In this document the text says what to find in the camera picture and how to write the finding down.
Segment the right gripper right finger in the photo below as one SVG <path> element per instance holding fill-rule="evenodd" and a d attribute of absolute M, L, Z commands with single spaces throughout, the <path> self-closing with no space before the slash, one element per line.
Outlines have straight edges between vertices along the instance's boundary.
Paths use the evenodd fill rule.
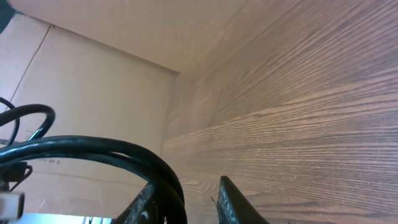
<path fill-rule="evenodd" d="M 269 224 L 225 175 L 220 177 L 216 208 L 220 224 Z"/>

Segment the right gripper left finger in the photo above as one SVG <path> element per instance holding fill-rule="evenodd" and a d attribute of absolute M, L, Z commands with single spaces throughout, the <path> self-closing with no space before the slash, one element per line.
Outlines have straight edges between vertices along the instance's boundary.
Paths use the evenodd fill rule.
<path fill-rule="evenodd" d="M 117 218 L 112 219 L 111 224 L 167 223 L 164 191 L 160 185 L 146 184 L 128 207 Z"/>

